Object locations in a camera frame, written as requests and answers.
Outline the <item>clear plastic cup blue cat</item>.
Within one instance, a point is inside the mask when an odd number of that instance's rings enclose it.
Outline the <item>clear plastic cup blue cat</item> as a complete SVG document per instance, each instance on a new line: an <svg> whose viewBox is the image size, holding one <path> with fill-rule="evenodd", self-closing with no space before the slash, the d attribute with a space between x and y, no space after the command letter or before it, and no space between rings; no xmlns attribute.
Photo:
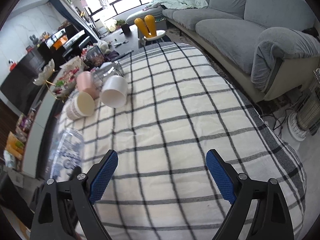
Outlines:
<svg viewBox="0 0 320 240"><path fill-rule="evenodd" d="M76 167L82 167L84 137L77 129L66 128L59 132L50 147L46 179L67 181Z"/></svg>

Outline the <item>white cup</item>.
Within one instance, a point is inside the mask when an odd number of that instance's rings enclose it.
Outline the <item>white cup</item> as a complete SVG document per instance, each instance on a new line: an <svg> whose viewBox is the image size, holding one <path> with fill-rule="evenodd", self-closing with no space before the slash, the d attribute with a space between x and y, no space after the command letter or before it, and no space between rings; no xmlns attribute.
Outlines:
<svg viewBox="0 0 320 240"><path fill-rule="evenodd" d="M123 107L127 102L128 84L119 75L109 77L104 83L100 92L100 100L111 108Z"/></svg>

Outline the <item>pink cup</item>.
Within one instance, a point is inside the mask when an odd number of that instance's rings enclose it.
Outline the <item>pink cup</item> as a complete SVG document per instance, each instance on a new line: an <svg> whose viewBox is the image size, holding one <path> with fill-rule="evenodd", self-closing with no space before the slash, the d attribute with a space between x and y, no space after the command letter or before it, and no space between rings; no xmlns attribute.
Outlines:
<svg viewBox="0 0 320 240"><path fill-rule="evenodd" d="M89 94L93 99L99 97L99 92L94 83L94 77L91 72L81 72L76 78L76 85L80 92Z"/></svg>

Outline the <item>clear glass cup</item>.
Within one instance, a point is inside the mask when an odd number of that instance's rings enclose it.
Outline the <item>clear glass cup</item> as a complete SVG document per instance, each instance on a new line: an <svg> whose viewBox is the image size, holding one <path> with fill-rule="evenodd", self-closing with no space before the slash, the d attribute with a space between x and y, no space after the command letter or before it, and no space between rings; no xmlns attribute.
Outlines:
<svg viewBox="0 0 320 240"><path fill-rule="evenodd" d="M105 62L93 72L94 84L100 86L113 75L124 76L121 64L118 61Z"/></svg>

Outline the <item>white grey tv cabinet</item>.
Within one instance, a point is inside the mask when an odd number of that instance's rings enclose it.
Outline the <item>white grey tv cabinet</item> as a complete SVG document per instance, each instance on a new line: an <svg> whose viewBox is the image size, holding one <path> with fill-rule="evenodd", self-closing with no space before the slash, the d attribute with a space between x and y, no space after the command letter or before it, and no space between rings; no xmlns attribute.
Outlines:
<svg viewBox="0 0 320 240"><path fill-rule="evenodd" d="M54 86L46 83L40 94L40 105L37 109L34 122L30 128L25 145L21 172L30 178L39 177L39 170L43 158L47 155L46 146L52 139L50 134L56 115L61 111L63 103L53 94Z"/></svg>

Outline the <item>white electric heater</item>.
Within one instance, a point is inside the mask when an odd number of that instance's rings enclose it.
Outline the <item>white electric heater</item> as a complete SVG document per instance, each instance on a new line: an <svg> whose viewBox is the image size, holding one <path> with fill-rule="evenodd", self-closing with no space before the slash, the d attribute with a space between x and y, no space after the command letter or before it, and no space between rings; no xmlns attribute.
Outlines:
<svg viewBox="0 0 320 240"><path fill-rule="evenodd" d="M313 71L313 75L314 80L287 121L290 135L298 142L319 130L319 68Z"/></svg>

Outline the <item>snack tray gold stand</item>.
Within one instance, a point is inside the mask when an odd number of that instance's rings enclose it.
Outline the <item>snack tray gold stand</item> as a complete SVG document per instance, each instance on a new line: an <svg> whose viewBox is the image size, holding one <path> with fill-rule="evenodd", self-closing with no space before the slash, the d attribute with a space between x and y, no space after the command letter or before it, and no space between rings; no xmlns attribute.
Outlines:
<svg viewBox="0 0 320 240"><path fill-rule="evenodd" d="M52 96L57 100L65 101L76 87L76 78L86 67L86 64L79 56L73 57L61 65L60 69L62 70L62 74L58 80L54 83L46 80L45 83Z"/></svg>

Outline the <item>black television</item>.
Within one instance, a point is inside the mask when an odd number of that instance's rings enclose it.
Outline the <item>black television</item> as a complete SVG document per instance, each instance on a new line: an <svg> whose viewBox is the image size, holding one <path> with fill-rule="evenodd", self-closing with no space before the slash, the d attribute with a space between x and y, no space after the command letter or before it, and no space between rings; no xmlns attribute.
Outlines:
<svg viewBox="0 0 320 240"><path fill-rule="evenodd" d="M27 115L41 87L33 81L42 72L45 60L36 50L30 51L1 84L1 92L19 111Z"/></svg>

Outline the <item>checked cream tablecloth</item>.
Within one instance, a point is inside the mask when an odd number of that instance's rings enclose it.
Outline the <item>checked cream tablecloth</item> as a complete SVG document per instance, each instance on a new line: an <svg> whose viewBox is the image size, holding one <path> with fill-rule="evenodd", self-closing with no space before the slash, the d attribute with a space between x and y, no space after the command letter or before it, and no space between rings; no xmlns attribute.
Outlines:
<svg viewBox="0 0 320 240"><path fill-rule="evenodd" d="M230 204L206 169L211 149L251 179L276 178L299 237L306 174L297 153L197 48L163 42L120 64L125 106L97 99L92 116L72 121L62 112L59 118L59 131L74 128L84 137L84 171L108 150L118 154L94 206L113 239L212 239Z"/></svg>

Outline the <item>clear snack jar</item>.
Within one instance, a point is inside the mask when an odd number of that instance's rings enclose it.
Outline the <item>clear snack jar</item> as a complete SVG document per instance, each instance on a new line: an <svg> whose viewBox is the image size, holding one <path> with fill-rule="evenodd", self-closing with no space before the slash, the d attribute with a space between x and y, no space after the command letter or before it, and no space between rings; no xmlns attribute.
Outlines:
<svg viewBox="0 0 320 240"><path fill-rule="evenodd" d="M105 57L98 46L92 46L86 50L84 62L88 67L100 67Z"/></svg>

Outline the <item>black piano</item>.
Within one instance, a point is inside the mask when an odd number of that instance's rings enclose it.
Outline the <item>black piano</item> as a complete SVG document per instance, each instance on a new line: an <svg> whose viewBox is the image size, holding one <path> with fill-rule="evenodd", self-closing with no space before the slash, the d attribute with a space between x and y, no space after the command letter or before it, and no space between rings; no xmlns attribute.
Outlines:
<svg viewBox="0 0 320 240"><path fill-rule="evenodd" d="M82 50L93 44L84 30L78 31L74 25L68 24L42 41L37 48L46 62L53 60L60 66L74 56L81 56Z"/></svg>

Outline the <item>grey sofa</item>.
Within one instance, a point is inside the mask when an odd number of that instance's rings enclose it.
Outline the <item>grey sofa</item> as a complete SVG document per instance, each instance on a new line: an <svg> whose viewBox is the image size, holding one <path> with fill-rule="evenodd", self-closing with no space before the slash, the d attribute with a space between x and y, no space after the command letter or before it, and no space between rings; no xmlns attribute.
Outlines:
<svg viewBox="0 0 320 240"><path fill-rule="evenodd" d="M319 68L316 16L304 0L206 0L203 9L147 8L219 61L254 101L305 89Z"/></svg>

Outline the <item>black coffee table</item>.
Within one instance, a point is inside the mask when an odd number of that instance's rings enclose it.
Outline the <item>black coffee table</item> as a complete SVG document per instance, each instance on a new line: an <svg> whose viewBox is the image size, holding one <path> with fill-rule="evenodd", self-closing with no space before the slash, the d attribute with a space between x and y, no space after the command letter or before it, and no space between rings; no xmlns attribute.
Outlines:
<svg viewBox="0 0 320 240"><path fill-rule="evenodd" d="M124 34L122 29L118 29L101 38L108 43L111 51L117 51L119 54L128 51L137 51L140 48L140 40L138 38L138 29L135 25L130 26L130 32Z"/></svg>

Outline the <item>black mug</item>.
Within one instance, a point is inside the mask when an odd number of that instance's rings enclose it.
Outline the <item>black mug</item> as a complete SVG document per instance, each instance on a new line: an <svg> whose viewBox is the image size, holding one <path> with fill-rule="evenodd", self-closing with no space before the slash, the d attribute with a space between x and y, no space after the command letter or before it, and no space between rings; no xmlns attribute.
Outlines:
<svg viewBox="0 0 320 240"><path fill-rule="evenodd" d="M127 23L122 24L121 29L124 35L128 35L131 33L130 26Z"/></svg>

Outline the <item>yellow rabbit ear stool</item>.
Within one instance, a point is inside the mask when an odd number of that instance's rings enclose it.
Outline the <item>yellow rabbit ear stool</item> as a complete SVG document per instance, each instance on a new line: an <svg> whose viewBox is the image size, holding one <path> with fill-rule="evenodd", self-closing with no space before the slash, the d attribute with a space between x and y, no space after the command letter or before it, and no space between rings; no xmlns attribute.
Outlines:
<svg viewBox="0 0 320 240"><path fill-rule="evenodd" d="M157 30L155 17L146 15L144 19L136 18L135 25L141 34L139 42L142 46L160 42L167 34L165 30Z"/></svg>

